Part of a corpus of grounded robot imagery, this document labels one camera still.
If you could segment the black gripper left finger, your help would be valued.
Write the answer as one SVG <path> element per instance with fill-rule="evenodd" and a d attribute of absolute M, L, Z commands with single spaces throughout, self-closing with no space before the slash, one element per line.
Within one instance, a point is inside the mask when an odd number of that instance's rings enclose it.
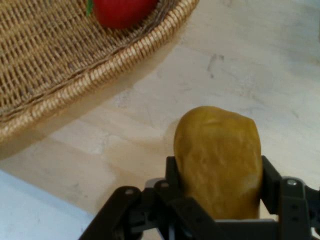
<path fill-rule="evenodd" d="M 81 240 L 140 240 L 158 229 L 164 240 L 213 240 L 215 223 L 180 189 L 176 159 L 166 159 L 165 178 L 153 187 L 117 188 L 80 236 Z"/>

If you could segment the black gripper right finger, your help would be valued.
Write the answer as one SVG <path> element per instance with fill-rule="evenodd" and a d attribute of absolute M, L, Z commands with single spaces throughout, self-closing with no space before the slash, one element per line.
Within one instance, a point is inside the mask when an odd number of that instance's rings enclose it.
<path fill-rule="evenodd" d="M 278 216 L 279 240 L 315 240 L 320 232 L 320 191 L 303 180 L 281 176 L 266 156 L 263 166 L 261 200 L 271 215 Z"/>

